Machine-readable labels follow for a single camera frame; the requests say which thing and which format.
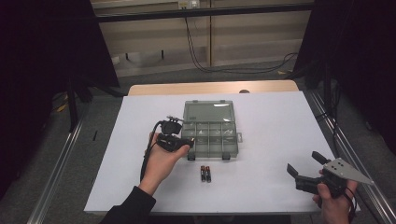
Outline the person's left hand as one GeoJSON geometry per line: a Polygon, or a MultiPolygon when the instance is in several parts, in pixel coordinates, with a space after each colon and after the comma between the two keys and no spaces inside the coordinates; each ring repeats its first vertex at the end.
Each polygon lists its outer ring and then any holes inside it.
{"type": "Polygon", "coordinates": [[[180,149],[169,152],[156,144],[157,133],[150,134],[151,151],[148,156],[143,179],[138,187],[152,196],[160,184],[170,175],[177,161],[186,156],[190,147],[182,146],[180,149]]]}

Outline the black metal stand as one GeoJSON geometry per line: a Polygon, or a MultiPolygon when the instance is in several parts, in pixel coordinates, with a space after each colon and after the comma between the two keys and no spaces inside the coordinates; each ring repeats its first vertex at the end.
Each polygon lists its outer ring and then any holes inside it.
{"type": "Polygon", "coordinates": [[[85,77],[70,77],[67,81],[70,133],[73,132],[78,125],[77,96],[83,103],[90,103],[92,101],[92,94],[89,90],[89,80],[85,77]]]}

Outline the grey transparent compartment box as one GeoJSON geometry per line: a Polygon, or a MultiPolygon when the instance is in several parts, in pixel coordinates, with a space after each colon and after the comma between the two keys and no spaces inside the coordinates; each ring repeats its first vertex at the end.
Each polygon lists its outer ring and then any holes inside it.
{"type": "Polygon", "coordinates": [[[186,101],[183,120],[181,137],[194,139],[189,161],[237,157],[239,140],[232,101],[186,101]]]}

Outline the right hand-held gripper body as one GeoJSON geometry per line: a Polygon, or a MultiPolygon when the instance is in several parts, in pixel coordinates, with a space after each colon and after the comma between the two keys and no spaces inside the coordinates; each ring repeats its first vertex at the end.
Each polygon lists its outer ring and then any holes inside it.
{"type": "Polygon", "coordinates": [[[298,190],[318,194],[317,185],[325,184],[333,198],[338,198],[346,192],[348,180],[368,185],[374,184],[373,180],[341,158],[324,162],[320,177],[302,176],[295,172],[295,184],[298,190]]]}

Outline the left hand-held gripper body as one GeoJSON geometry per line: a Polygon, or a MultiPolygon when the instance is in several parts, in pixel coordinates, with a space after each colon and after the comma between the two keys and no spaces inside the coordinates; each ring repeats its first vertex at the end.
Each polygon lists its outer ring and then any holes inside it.
{"type": "Polygon", "coordinates": [[[186,139],[178,138],[182,129],[180,119],[168,116],[168,120],[160,122],[162,131],[158,134],[156,143],[163,149],[174,152],[187,144],[186,139]]]}

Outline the aluminium floor rail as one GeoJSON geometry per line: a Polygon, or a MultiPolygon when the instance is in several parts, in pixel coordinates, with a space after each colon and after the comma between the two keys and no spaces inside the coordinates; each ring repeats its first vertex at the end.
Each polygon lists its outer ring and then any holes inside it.
{"type": "Polygon", "coordinates": [[[334,118],[326,114],[318,91],[308,91],[305,97],[334,156],[347,160],[375,182],[358,186],[355,196],[361,210],[354,223],[396,224],[396,155],[347,97],[340,97],[334,118]]]}
{"type": "Polygon", "coordinates": [[[53,199],[53,196],[56,192],[56,189],[59,185],[61,177],[64,172],[64,167],[66,166],[68,159],[70,157],[71,151],[74,148],[75,143],[77,142],[81,126],[83,123],[83,119],[80,119],[76,126],[72,129],[72,132],[67,136],[67,139],[62,148],[61,154],[52,169],[52,172],[49,176],[49,180],[44,187],[38,202],[36,203],[27,224],[42,224],[48,209],[50,207],[50,203],[53,199]]]}

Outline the person's right hand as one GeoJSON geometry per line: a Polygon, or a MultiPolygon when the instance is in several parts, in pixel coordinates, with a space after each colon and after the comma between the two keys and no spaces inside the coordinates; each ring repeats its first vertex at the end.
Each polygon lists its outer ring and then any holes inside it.
{"type": "Polygon", "coordinates": [[[318,195],[314,195],[312,200],[315,203],[322,201],[321,216],[324,224],[350,224],[348,215],[351,202],[349,200],[353,199],[357,186],[357,182],[348,180],[346,197],[333,198],[325,184],[317,185],[318,195]]]}

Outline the black horizontal bar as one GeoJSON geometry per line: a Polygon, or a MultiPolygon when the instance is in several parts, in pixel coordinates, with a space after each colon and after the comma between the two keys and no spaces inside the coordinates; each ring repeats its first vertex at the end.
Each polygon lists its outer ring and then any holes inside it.
{"type": "Polygon", "coordinates": [[[118,22],[118,21],[148,21],[177,18],[194,18],[205,16],[225,16],[240,14],[257,14],[257,13],[277,13],[307,11],[314,7],[313,3],[298,3],[286,5],[265,5],[251,7],[212,7],[200,9],[178,9],[155,12],[140,13],[118,13],[104,14],[95,17],[98,22],[118,22]]]}

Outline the white wall socket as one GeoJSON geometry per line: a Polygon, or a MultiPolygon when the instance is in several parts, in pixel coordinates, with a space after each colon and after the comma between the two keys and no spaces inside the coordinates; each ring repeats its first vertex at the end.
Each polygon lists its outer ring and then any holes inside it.
{"type": "Polygon", "coordinates": [[[200,7],[199,0],[178,0],[179,9],[198,9],[200,7]]]}

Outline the black curtain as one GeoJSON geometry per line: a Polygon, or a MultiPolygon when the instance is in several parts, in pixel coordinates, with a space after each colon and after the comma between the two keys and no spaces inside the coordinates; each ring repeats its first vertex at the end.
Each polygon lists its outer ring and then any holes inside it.
{"type": "Polygon", "coordinates": [[[396,155],[396,0],[314,0],[296,70],[328,71],[396,155]]]}
{"type": "Polygon", "coordinates": [[[41,138],[52,97],[89,101],[117,75],[91,0],[0,0],[0,200],[41,138]]]}

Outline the white table board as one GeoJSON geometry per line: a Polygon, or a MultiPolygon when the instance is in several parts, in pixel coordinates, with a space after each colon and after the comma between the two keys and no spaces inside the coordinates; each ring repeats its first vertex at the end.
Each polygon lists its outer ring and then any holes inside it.
{"type": "MultiPolygon", "coordinates": [[[[318,176],[313,151],[332,152],[304,94],[300,91],[235,93],[239,153],[230,161],[181,159],[159,186],[155,215],[253,215],[316,213],[309,193],[297,190],[287,172],[318,176]],[[201,181],[201,166],[210,167],[211,183],[201,181]]],[[[159,120],[182,117],[189,95],[128,96],[115,127],[85,212],[103,214],[122,203],[138,184],[149,133],[159,120]]]]}

